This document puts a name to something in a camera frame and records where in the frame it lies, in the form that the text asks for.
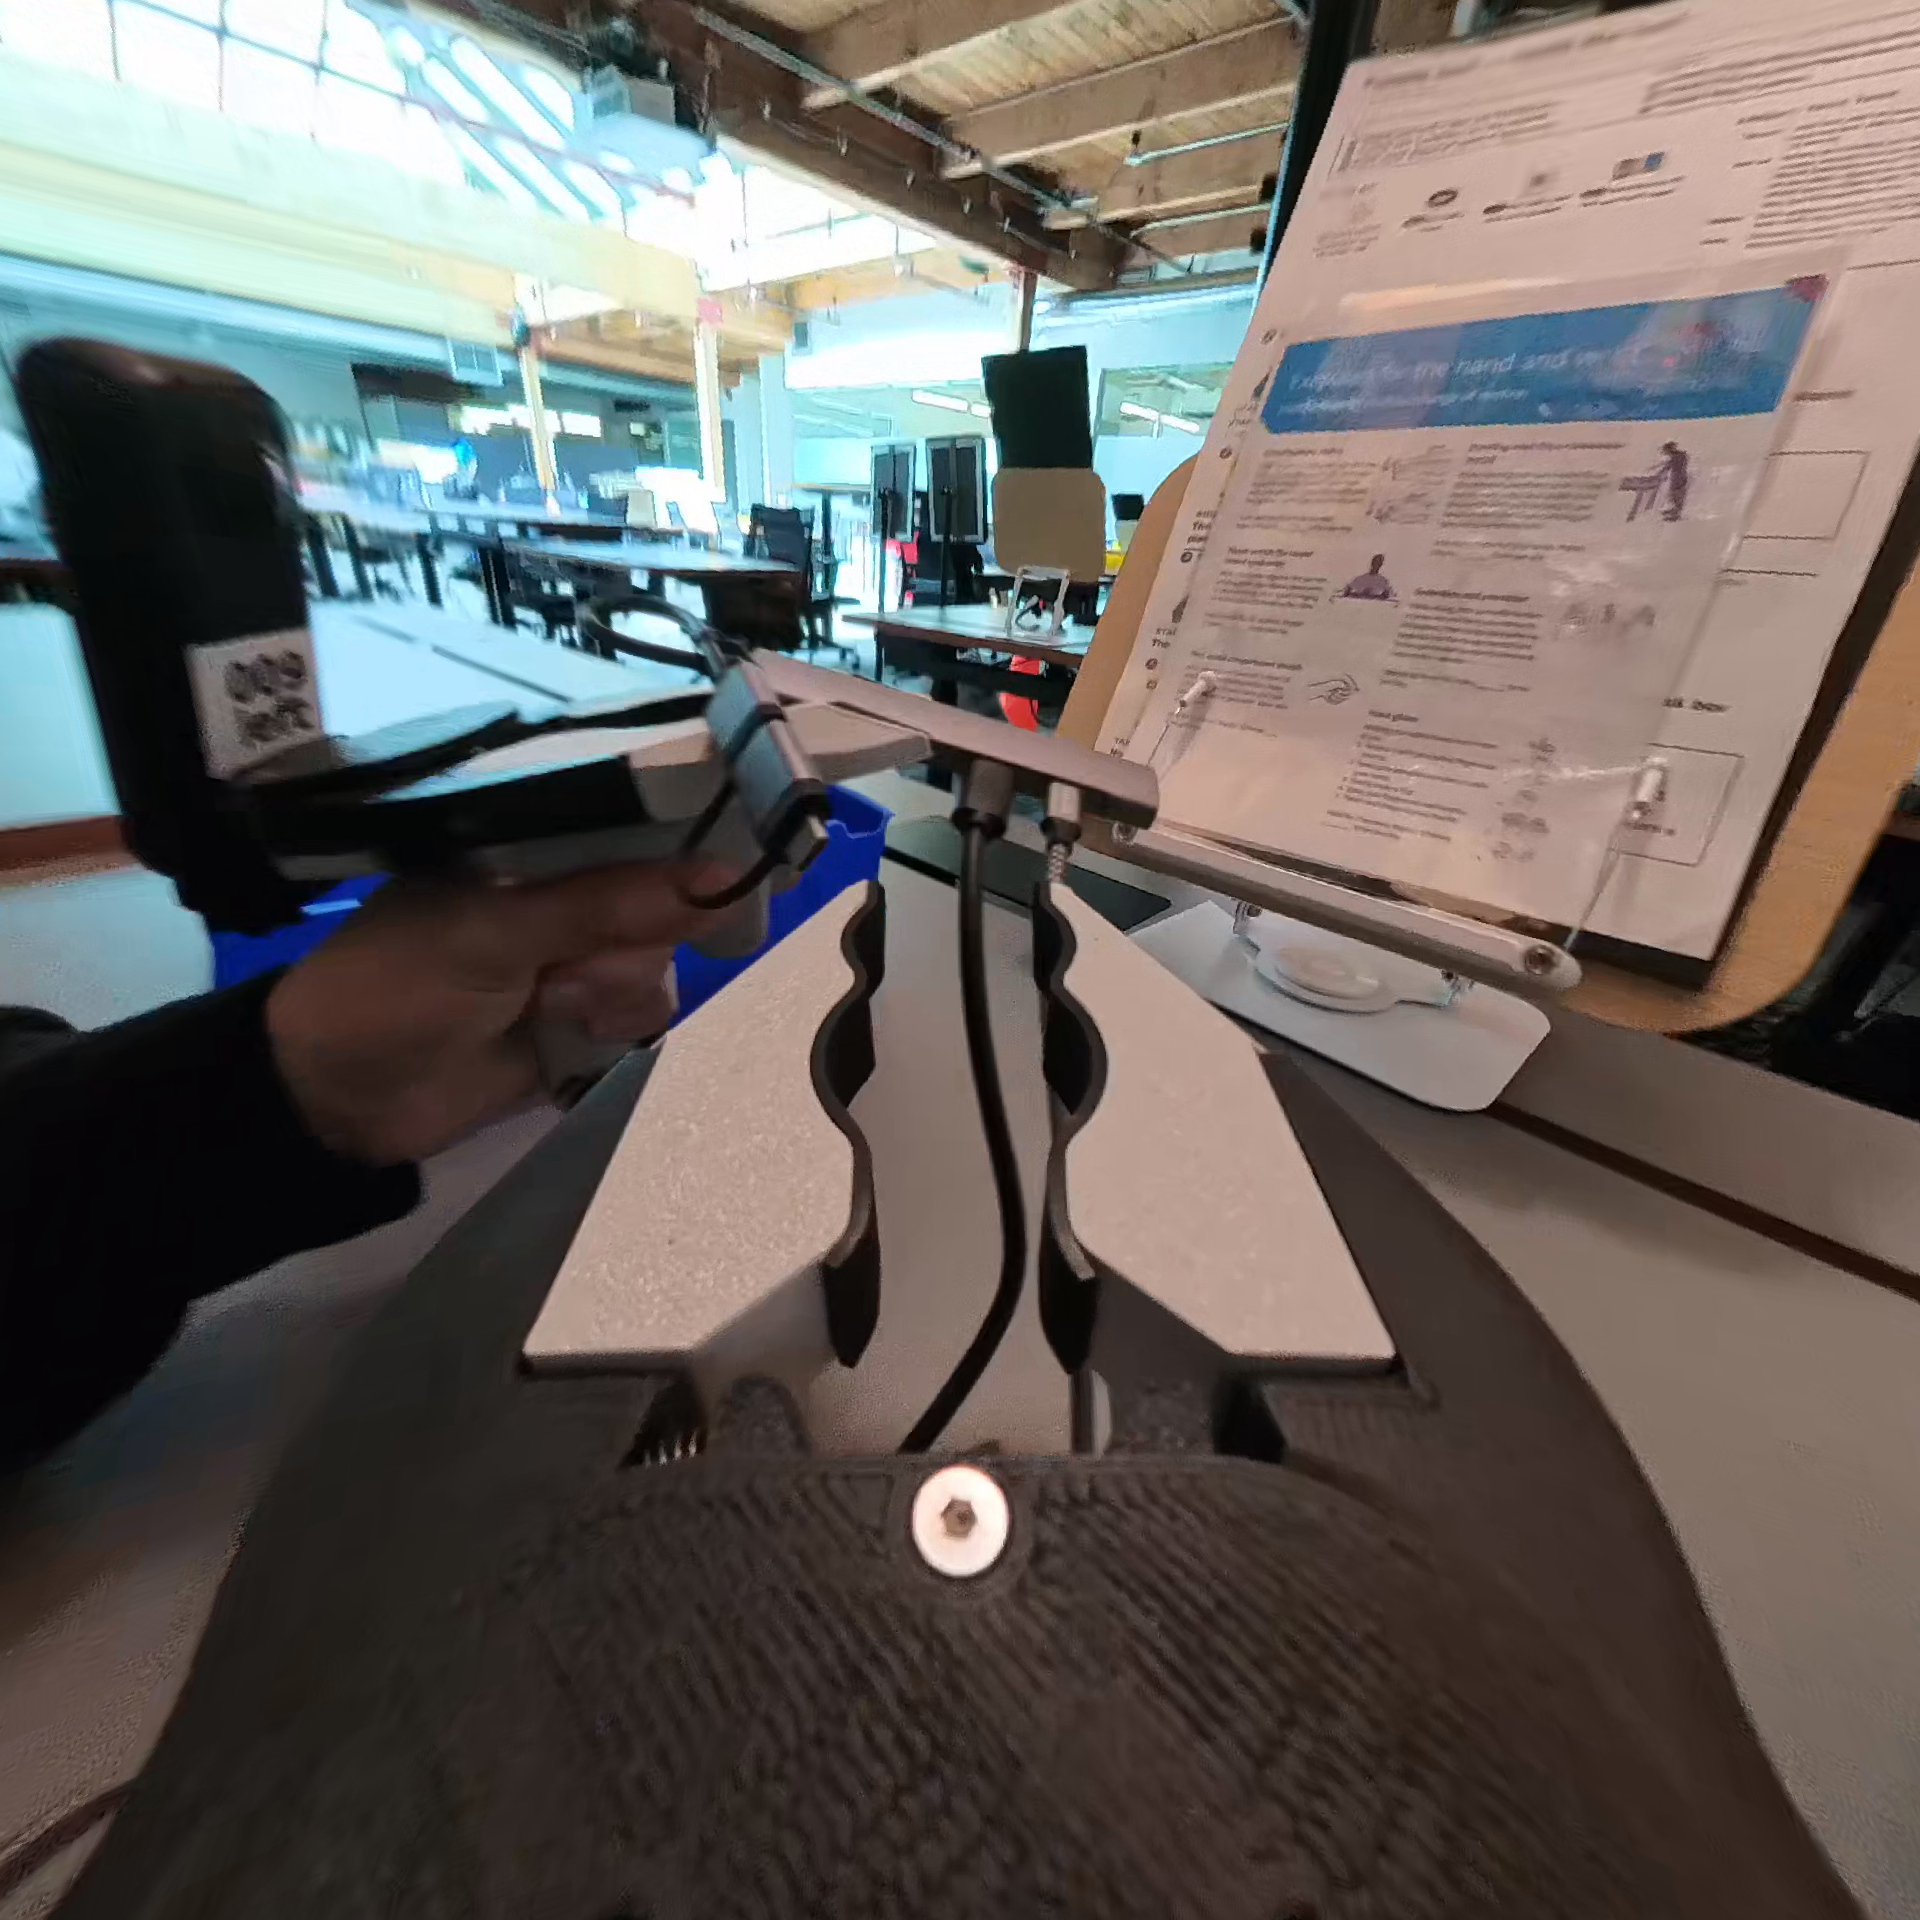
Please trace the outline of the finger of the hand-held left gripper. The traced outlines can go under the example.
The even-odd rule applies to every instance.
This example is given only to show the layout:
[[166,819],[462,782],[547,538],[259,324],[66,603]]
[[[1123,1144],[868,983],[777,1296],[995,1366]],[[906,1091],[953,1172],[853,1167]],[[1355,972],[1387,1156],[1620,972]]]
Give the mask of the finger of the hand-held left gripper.
[[333,737],[335,769],[447,767],[508,746],[523,713],[511,701],[468,704]]
[[[444,767],[335,769],[333,740],[271,759],[271,870],[289,884],[545,881],[638,863],[775,859],[782,890],[824,849],[829,786],[891,772],[899,742],[786,704],[729,749],[705,701],[520,710],[517,737]],[[920,740],[903,742],[920,762]]]

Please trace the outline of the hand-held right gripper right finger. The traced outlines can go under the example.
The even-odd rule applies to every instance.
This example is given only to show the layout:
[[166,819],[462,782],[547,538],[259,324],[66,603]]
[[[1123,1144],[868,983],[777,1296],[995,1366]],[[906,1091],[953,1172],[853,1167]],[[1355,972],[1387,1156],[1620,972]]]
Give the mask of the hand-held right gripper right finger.
[[1117,1388],[1389,1375],[1395,1337],[1264,1050],[1067,884],[1030,906],[1038,1309],[1063,1367]]

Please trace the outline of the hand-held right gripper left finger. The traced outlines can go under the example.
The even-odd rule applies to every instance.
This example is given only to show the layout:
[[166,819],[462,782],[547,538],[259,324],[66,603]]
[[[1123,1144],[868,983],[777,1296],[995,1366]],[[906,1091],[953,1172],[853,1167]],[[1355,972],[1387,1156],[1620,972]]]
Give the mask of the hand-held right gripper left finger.
[[662,1042],[523,1344],[537,1377],[804,1388],[880,1316],[873,1147],[887,895],[845,887]]

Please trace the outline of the black cable dark plug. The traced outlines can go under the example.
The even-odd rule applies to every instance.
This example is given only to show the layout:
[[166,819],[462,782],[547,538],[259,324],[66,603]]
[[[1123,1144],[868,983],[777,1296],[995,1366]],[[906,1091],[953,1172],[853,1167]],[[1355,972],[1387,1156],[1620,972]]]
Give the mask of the black cable dark plug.
[[958,991],[972,1095],[997,1205],[997,1282],[965,1351],[899,1443],[899,1451],[904,1456],[930,1451],[948,1433],[1001,1353],[1027,1288],[1028,1221],[1024,1186],[997,1057],[987,936],[989,849],[1003,840],[1012,801],[1012,767],[981,758],[969,765],[953,813],[960,837],[957,881]]

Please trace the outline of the grey usb hub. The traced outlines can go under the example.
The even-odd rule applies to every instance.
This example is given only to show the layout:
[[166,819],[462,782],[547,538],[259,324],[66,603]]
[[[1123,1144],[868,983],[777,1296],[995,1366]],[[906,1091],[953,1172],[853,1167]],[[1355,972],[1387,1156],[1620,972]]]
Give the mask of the grey usb hub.
[[904,742],[918,740],[922,759],[946,755],[957,765],[987,759],[1011,767],[1021,794],[1044,800],[1054,786],[1076,787],[1083,810],[1112,823],[1146,830],[1158,817],[1157,773],[1124,755],[1081,746],[1057,731],[1023,731],[927,693],[765,648],[755,649],[747,663],[789,705],[850,713],[867,734],[897,740],[889,765],[913,764]]

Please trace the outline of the person's left forearm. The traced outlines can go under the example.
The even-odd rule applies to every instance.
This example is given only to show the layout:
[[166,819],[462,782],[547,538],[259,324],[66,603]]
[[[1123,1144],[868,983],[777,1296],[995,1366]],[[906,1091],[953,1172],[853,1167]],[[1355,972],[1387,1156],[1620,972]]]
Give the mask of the person's left forearm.
[[416,1164],[324,1147],[268,1030],[279,972],[82,1030],[3,1014],[3,1467],[58,1451],[193,1306],[421,1205]]

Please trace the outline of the person's left hand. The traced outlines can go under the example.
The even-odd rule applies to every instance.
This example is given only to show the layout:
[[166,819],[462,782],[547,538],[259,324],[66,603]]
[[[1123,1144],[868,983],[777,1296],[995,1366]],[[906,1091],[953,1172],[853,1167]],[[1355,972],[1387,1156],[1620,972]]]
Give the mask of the person's left hand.
[[430,1158],[542,1091],[542,1034],[665,1031],[675,949],[732,879],[713,862],[625,862],[392,881],[272,987],[280,1082],[328,1150],[375,1167]]

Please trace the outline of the blue plastic bin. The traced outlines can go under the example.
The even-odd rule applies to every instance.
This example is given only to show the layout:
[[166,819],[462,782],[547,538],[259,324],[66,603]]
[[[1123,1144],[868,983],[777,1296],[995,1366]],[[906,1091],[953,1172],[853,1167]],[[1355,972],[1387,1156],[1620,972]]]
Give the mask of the blue plastic bin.
[[[837,895],[876,881],[893,819],[891,808],[837,783],[829,792],[829,848],[793,885],[771,894],[766,936],[758,946],[745,957],[715,957],[688,944],[676,949],[679,1017],[699,1012]],[[380,872],[346,875],[302,899],[293,918],[259,934],[210,925],[210,986],[225,991],[297,963],[387,884],[389,875]]]

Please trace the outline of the brown desk black legs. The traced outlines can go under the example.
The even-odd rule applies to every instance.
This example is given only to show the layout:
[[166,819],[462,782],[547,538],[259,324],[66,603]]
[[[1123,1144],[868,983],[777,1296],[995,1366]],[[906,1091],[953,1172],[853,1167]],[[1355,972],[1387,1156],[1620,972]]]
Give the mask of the brown desk black legs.
[[1093,648],[1093,630],[1011,635],[1006,616],[990,606],[853,608],[842,624],[873,635],[879,674],[924,681],[948,707],[962,704],[965,689],[997,701],[1065,707]]
[[583,591],[665,596],[694,588],[709,622],[755,646],[796,652],[804,642],[810,588],[803,568],[725,549],[661,540],[504,540],[511,563],[540,568]]

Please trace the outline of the black rectangular pad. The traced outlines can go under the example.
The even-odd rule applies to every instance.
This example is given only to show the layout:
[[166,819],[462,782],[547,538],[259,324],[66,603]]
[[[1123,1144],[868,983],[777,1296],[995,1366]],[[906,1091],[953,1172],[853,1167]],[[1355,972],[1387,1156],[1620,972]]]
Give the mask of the black rectangular pad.
[[[958,881],[965,865],[965,831],[951,817],[897,815],[885,831],[885,857],[932,879]],[[982,890],[1011,906],[1033,906],[1047,875],[1044,851],[1009,836],[989,842],[981,855]],[[1065,885],[1108,923],[1128,934],[1171,910],[1163,894],[1081,863],[1069,863]]]

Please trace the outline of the black office chair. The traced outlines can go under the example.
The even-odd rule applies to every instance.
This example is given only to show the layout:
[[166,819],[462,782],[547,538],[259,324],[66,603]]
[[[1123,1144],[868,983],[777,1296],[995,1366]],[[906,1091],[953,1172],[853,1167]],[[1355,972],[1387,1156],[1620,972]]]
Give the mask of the black office chair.
[[757,502],[747,517],[747,552],[777,563],[789,576],[796,644],[806,653],[853,657],[837,635],[841,559],[832,542],[814,532],[812,515],[791,506]]

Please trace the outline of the tan board on stand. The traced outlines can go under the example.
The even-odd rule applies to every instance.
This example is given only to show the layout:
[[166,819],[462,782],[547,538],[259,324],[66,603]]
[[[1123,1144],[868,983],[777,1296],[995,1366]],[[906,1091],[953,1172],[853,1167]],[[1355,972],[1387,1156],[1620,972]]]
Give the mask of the tan board on stand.
[[1107,577],[1108,493],[1090,465],[1006,465],[992,477],[990,547],[1014,577],[1006,631],[1058,634]]

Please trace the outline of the black square panel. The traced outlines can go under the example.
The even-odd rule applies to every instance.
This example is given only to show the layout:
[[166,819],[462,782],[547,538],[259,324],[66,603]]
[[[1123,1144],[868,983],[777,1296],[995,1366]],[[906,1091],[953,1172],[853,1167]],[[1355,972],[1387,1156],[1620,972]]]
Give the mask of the black square panel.
[[978,367],[998,467],[1093,467],[1090,359],[1085,343],[985,353]]

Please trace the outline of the laminated instruction sheet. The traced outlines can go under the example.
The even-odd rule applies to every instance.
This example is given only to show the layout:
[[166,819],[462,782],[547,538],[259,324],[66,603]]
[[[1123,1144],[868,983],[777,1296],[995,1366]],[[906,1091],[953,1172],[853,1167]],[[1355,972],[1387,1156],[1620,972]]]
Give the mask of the laminated instruction sheet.
[[1321,299],[1167,549],[1098,746],[1160,822],[1580,930],[1844,245]]

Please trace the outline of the black vertical pole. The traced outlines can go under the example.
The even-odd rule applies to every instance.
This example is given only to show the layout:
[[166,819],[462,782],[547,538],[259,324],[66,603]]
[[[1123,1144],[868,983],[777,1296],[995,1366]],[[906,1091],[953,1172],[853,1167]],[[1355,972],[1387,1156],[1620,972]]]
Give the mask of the black vertical pole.
[[1261,251],[1261,289],[1274,270],[1285,231],[1301,204],[1349,69],[1378,49],[1387,1],[1311,1],[1306,41],[1292,98],[1277,186]]

